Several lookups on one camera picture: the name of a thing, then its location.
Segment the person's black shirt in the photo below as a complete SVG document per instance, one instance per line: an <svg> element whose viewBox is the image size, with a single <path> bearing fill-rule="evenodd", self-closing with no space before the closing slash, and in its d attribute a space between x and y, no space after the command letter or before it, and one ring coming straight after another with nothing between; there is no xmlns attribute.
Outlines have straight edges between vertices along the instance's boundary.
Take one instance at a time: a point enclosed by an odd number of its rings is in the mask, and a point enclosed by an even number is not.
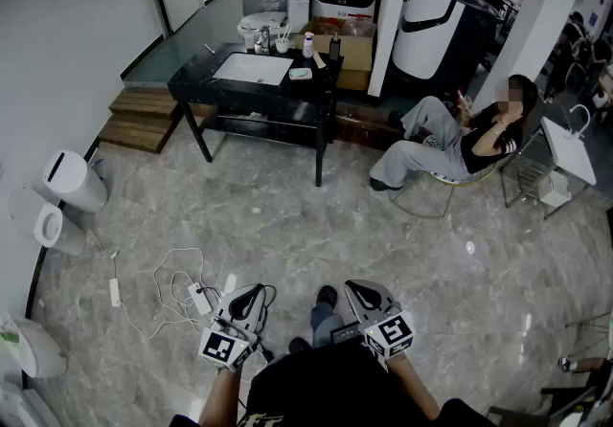
<svg viewBox="0 0 613 427"><path fill-rule="evenodd" d="M387 366L346 343L288 354L264 368L236 427L495 427L458 398L439 406L429 420ZM198 420L176 415L169 427L200 427Z"/></svg>

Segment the large white black machine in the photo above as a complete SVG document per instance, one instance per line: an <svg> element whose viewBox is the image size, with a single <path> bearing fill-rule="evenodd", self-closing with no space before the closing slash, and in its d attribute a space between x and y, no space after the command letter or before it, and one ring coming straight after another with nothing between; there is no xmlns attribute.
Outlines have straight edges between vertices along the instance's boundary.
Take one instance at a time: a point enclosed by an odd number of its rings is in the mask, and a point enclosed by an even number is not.
<svg viewBox="0 0 613 427"><path fill-rule="evenodd" d="M467 86L493 39L497 13L484 0L407 0L392 52L407 78Z"/></svg>

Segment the plastic wrapped grey appliance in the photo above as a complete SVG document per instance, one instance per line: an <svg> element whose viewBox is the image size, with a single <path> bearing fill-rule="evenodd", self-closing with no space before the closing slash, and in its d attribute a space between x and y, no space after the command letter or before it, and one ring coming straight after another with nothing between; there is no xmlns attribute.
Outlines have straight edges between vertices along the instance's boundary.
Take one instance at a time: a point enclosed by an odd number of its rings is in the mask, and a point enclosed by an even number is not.
<svg viewBox="0 0 613 427"><path fill-rule="evenodd" d="M242 0L242 11L244 16L269 11L287 12L287 0Z"/></svg>

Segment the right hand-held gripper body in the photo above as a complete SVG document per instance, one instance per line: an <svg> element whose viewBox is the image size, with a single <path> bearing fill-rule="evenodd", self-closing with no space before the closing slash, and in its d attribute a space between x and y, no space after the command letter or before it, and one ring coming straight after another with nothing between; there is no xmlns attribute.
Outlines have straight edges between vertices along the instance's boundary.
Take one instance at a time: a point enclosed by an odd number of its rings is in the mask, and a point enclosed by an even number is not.
<svg viewBox="0 0 613 427"><path fill-rule="evenodd" d="M399 307L357 312L363 343L380 360L388 360L409 348L414 339L411 314Z"/></svg>

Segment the clear plastic jug red label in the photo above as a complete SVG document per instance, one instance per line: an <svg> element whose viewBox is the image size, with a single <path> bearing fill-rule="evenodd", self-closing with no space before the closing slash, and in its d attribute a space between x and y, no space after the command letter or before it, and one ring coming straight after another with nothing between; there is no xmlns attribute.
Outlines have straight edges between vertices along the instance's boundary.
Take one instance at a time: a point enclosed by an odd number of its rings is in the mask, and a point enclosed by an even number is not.
<svg viewBox="0 0 613 427"><path fill-rule="evenodd" d="M372 37L375 33L376 25L372 22L358 19L348 19L342 27L342 35L351 37Z"/></svg>
<svg viewBox="0 0 613 427"><path fill-rule="evenodd" d="M318 33L322 35L346 35L346 20L320 17L317 21Z"/></svg>

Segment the person's right forearm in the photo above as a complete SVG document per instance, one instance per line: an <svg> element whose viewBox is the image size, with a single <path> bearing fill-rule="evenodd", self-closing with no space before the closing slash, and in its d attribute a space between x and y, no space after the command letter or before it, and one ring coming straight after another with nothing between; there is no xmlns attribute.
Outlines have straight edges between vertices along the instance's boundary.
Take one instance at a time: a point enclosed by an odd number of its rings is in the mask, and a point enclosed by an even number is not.
<svg viewBox="0 0 613 427"><path fill-rule="evenodd" d="M403 390L417 404L429 420L435 420L441 408L433 395L428 391L406 354L400 353L386 360L388 371L400 381Z"/></svg>

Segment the black small screen device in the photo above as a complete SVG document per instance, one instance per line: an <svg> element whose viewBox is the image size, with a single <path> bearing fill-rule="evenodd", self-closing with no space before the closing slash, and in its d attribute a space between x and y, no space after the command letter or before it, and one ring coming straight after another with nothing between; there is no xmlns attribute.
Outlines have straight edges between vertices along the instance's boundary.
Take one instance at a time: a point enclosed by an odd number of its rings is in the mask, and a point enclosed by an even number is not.
<svg viewBox="0 0 613 427"><path fill-rule="evenodd" d="M359 327L360 323L358 321L354 321L333 329L329 334L330 342L333 345L338 345L350 340L361 339L362 332L360 331Z"/></svg>

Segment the person's blue jeans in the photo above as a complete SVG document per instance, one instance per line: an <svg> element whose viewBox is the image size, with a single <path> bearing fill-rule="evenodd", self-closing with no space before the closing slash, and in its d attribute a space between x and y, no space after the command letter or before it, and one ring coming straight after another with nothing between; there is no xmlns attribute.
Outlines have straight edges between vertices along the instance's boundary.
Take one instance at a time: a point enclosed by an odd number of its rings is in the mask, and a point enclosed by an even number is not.
<svg viewBox="0 0 613 427"><path fill-rule="evenodd" d="M331 332L343 325L344 320L342 316L337 314L329 303L317 303L310 312L310 326L312 329L311 346L319 348L330 345Z"/></svg>

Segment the person's left forearm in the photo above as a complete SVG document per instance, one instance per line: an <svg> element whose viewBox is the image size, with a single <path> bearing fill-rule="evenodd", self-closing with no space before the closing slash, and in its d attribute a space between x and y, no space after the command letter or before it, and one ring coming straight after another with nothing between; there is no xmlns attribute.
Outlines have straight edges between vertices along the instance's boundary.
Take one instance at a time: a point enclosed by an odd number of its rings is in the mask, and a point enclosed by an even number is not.
<svg viewBox="0 0 613 427"><path fill-rule="evenodd" d="M200 414L200 427L236 427L238 398L242 370L222 369Z"/></svg>

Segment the yellow frame chair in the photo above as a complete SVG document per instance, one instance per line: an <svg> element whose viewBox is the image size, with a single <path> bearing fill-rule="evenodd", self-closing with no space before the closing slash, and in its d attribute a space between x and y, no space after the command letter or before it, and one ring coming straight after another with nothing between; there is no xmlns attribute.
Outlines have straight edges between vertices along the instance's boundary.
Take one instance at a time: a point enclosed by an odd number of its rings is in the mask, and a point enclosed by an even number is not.
<svg viewBox="0 0 613 427"><path fill-rule="evenodd" d="M418 219L424 219L424 220L437 220L437 219L444 219L446 218L451 200L453 198L454 192L456 189L461 189L461 188L467 188L476 184L481 183L482 181L488 179L495 171L496 169L496 163L489 165L488 167L486 167L485 169L480 170L479 172L475 173L475 174L469 174L468 177L466 178L466 180L459 180L459 179L454 179L448 176L444 176L441 175L437 172L434 171L429 171L429 172L424 172L422 174L422 177L424 177L425 175L429 176L430 178L432 178L433 180L436 180L437 182L439 182L440 184L450 187L449 190L449 194L447 196L444 208L443 208L443 212L442 213L437 213L437 214L426 214L426 213L417 213L413 210L409 210L407 207L402 206L399 203L399 199L403 196L403 194L406 192L406 189L402 189L398 195L393 198L391 200L392 204L394 206L396 206L397 208L399 208L401 211L403 211L406 214L409 214L415 218Z"/></svg>

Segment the white cylindrical bin with slot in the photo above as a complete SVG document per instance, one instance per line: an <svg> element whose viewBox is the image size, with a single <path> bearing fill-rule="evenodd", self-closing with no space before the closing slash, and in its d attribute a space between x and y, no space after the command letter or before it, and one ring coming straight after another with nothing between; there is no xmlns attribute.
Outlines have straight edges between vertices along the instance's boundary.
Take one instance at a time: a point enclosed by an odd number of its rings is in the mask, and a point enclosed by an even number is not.
<svg viewBox="0 0 613 427"><path fill-rule="evenodd" d="M99 212L108 201L101 177L74 151L56 151L42 172L45 187L61 201L85 213Z"/></svg>

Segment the white sink basin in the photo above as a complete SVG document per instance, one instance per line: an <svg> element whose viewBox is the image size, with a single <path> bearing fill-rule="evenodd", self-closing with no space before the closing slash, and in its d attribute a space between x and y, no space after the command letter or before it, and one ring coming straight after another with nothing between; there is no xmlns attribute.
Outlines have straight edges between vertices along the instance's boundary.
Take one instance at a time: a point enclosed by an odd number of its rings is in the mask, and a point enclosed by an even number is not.
<svg viewBox="0 0 613 427"><path fill-rule="evenodd" d="M279 86L292 65L287 57L231 53L215 71L215 79Z"/></svg>

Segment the white cylindrical bin round opening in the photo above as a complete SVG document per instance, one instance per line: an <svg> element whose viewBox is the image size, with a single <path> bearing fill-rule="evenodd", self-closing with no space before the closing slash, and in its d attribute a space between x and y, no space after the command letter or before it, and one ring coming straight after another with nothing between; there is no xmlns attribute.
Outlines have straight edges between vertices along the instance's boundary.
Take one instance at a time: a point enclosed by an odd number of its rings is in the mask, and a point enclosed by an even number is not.
<svg viewBox="0 0 613 427"><path fill-rule="evenodd" d="M62 209L28 186L11 191L8 212L20 232L32 236L47 249L77 257L85 248L85 232Z"/></svg>

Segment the black marble vanity table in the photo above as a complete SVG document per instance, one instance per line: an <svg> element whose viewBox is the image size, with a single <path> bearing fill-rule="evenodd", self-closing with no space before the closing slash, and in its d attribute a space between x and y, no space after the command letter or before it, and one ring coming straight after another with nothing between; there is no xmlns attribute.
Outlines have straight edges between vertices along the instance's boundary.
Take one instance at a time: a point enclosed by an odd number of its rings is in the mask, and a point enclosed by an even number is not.
<svg viewBox="0 0 613 427"><path fill-rule="evenodd" d="M279 86L215 79L213 74L234 52L251 54L239 44L224 43L216 54L194 55L169 80L171 96L206 160L214 160L203 132L207 128L315 151L316 187L322 186L326 148L335 137L336 83L343 58L331 61L320 54L327 67L319 69L312 58L290 49L276 57L293 60L291 68L310 68L311 80L291 81L288 72Z"/></svg>

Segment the white toilet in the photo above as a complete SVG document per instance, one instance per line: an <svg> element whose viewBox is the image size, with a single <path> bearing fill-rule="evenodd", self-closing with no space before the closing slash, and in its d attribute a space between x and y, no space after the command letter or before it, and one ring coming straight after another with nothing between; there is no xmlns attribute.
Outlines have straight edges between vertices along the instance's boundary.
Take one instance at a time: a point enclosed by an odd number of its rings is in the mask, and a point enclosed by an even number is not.
<svg viewBox="0 0 613 427"><path fill-rule="evenodd" d="M277 35L278 28L292 25L290 34L299 33L309 22L310 0L287 0L287 12L269 11L243 16L237 29L240 35L247 30L255 32L263 25L269 27L272 35Z"/></svg>

